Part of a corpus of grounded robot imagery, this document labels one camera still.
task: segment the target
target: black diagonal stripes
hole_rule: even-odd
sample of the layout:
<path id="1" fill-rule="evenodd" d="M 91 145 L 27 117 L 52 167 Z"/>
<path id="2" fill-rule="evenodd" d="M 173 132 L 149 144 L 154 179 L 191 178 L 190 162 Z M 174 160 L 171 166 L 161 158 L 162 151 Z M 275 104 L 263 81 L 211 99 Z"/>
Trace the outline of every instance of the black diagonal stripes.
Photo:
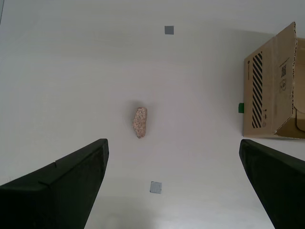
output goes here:
<path id="1" fill-rule="evenodd" d="M 262 52 L 253 58 L 253 101 L 252 127 L 262 127 L 263 109 L 263 56 Z"/>

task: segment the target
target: green object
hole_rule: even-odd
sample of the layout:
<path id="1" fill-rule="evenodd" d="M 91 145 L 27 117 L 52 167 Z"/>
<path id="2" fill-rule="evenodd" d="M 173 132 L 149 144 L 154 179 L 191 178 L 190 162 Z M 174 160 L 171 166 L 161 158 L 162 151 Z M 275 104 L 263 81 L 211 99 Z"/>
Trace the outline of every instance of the green object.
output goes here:
<path id="1" fill-rule="evenodd" d="M 244 113 L 244 103 L 240 103 L 238 105 L 238 113 Z"/>

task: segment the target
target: cardboard box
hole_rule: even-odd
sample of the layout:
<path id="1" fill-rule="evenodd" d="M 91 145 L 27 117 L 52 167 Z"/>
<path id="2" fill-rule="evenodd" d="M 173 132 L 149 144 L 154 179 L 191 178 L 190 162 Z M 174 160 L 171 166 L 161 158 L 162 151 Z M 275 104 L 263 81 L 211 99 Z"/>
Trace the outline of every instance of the cardboard box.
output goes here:
<path id="1" fill-rule="evenodd" d="M 244 61 L 244 136 L 305 139 L 305 39 L 293 22 Z"/>

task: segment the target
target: gray square marker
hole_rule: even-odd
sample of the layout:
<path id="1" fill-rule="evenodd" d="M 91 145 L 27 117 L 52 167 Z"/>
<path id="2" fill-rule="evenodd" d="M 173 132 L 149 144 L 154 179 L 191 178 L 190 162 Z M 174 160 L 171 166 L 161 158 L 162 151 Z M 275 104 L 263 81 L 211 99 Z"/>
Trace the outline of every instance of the gray square marker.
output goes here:
<path id="1" fill-rule="evenodd" d="M 162 191 L 162 183 L 152 181 L 150 192 L 161 194 L 161 191 Z"/>
<path id="2" fill-rule="evenodd" d="M 173 25 L 166 25 L 164 28 L 165 34 L 173 35 Z"/>

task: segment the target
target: speckled sponge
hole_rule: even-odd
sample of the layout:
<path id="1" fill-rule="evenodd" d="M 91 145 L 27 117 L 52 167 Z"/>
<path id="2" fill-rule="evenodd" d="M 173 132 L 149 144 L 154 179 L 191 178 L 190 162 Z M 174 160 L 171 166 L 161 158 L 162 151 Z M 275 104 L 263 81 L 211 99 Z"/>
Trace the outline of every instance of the speckled sponge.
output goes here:
<path id="1" fill-rule="evenodd" d="M 147 109 L 145 107 L 138 107 L 135 112 L 133 119 L 133 129 L 137 134 L 138 138 L 142 138 L 146 133 L 146 120 L 147 120 Z"/>

